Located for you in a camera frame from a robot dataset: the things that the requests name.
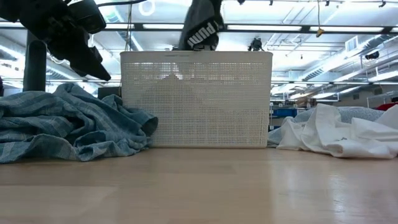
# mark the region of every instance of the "table surface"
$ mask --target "table surface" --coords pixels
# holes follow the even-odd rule
[[[0,223],[397,223],[397,160],[151,149],[0,166]]]

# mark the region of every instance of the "air vent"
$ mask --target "air vent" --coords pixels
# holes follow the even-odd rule
[[[382,88],[377,88],[375,90],[373,90],[373,94],[376,95],[380,95],[383,94],[383,89]]]
[[[358,47],[358,36],[346,41],[346,52],[355,50]]]

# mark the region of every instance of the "blue fabric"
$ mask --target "blue fabric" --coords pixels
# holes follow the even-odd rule
[[[0,99],[0,163],[130,156],[150,146],[156,127],[156,117],[118,96],[99,100],[72,83],[54,94],[19,93]]]

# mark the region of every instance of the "ceiling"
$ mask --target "ceiling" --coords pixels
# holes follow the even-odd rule
[[[117,0],[96,0],[103,3]],[[190,0],[148,0],[147,2],[132,6],[132,22],[134,23],[180,23],[184,22],[185,14],[190,5]],[[318,5],[316,1],[277,1],[269,5],[269,1],[246,1],[239,5],[235,0],[224,0],[221,14],[225,23],[228,24],[305,24],[318,25]],[[380,1],[362,0],[356,1],[330,1],[325,6],[321,1],[319,8],[319,19],[321,25],[329,26],[396,26],[398,25],[398,0],[388,1],[384,7],[379,7]],[[107,14],[117,12],[118,22],[126,22],[128,6],[107,6],[100,8],[106,17]],[[132,33],[134,43],[139,50],[165,50],[178,45],[180,32],[178,31],[137,31]],[[15,44],[25,47],[26,30],[0,29],[3,36]],[[323,34],[319,38],[314,34],[270,34],[255,32],[223,32],[220,33],[220,43],[217,50],[222,51],[247,51],[253,38],[259,37],[263,43],[263,49],[274,54],[273,80],[300,80],[308,69],[319,64],[326,63],[333,55],[340,54],[345,50],[345,42],[355,35],[351,34]],[[365,41],[374,35],[358,36]],[[124,51],[126,41],[115,31],[102,31],[93,36],[91,44],[97,46],[103,56],[103,65],[114,77],[120,77],[119,54]],[[392,38],[389,42],[379,45],[380,57],[360,63],[361,57],[353,57],[350,61],[329,69],[315,81],[341,77],[348,73],[360,70],[363,67],[381,62],[392,57],[396,40]],[[353,78],[363,80],[363,74]],[[296,86],[285,88],[286,93],[299,93]]]

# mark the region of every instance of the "white plastic basket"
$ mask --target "white plastic basket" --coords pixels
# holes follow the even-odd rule
[[[272,54],[123,52],[122,98],[159,118],[157,147],[267,146]]]

